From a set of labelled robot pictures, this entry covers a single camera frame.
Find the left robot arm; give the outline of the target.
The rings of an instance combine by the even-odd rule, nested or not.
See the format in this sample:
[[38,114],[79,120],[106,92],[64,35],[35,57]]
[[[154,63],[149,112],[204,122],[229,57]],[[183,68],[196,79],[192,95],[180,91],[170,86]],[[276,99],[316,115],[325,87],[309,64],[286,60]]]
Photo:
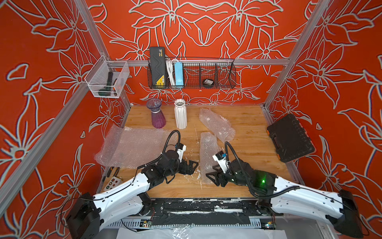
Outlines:
[[103,193],[86,193],[74,198],[75,204],[66,218],[61,219],[73,239],[93,239],[106,226],[136,214],[151,210],[152,200],[147,194],[150,189],[166,182],[169,184],[177,174],[192,175],[198,162],[183,160],[186,146],[181,143],[181,133],[173,150],[167,145],[154,160],[137,167],[134,177]]

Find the purple glass vase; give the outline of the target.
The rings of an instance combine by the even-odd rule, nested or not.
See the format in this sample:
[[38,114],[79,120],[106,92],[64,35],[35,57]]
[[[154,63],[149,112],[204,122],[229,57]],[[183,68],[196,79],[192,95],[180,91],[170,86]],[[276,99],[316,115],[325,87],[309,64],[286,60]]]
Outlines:
[[155,128],[163,128],[166,125],[166,119],[161,110],[162,101],[156,98],[150,99],[146,107],[151,112],[152,125]]

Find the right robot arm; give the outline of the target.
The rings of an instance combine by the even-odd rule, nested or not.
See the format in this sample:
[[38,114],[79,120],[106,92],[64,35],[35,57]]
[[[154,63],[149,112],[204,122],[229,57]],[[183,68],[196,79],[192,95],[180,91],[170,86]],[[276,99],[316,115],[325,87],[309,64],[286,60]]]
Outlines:
[[217,165],[206,176],[216,186],[246,186],[260,208],[276,214],[292,214],[331,224],[335,231],[362,239],[363,224],[351,192],[328,192],[293,183],[275,174],[255,170],[241,160],[229,142],[212,156]]

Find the bubble wrap sheet of vase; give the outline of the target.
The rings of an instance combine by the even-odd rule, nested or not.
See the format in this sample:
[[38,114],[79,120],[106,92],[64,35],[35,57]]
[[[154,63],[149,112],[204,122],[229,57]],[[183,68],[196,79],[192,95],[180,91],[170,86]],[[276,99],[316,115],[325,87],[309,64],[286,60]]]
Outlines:
[[134,163],[131,158],[130,136],[131,127],[119,127],[113,125],[102,144],[101,150],[95,155],[98,164],[108,167],[133,168]]

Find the bubble bundle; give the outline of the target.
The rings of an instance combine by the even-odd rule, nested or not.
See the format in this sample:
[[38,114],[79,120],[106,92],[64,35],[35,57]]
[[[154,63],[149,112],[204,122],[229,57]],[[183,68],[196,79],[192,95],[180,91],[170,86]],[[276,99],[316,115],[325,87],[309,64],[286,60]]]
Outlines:
[[232,141],[236,131],[226,118],[210,109],[202,108],[199,114],[200,121],[222,142]]

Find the white ribbed ceramic vase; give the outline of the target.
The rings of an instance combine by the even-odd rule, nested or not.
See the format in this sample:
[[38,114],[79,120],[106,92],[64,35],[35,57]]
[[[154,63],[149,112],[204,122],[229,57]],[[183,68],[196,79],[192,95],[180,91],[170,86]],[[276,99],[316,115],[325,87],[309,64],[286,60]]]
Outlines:
[[186,102],[183,99],[177,99],[174,102],[176,126],[178,129],[185,129],[187,127],[187,108]]

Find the bubble roll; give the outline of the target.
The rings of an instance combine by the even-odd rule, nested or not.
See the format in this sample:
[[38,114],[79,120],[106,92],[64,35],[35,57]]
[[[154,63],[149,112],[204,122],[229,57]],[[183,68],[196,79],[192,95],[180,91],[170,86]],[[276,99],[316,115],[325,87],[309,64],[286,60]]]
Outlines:
[[117,138],[111,165],[136,168],[160,156],[170,130],[125,127]]
[[212,168],[218,165],[214,161],[213,156],[220,151],[217,144],[217,137],[210,132],[202,132],[200,140],[200,170],[202,175],[202,184],[209,185],[213,182],[207,178],[206,174],[210,172],[215,172]]

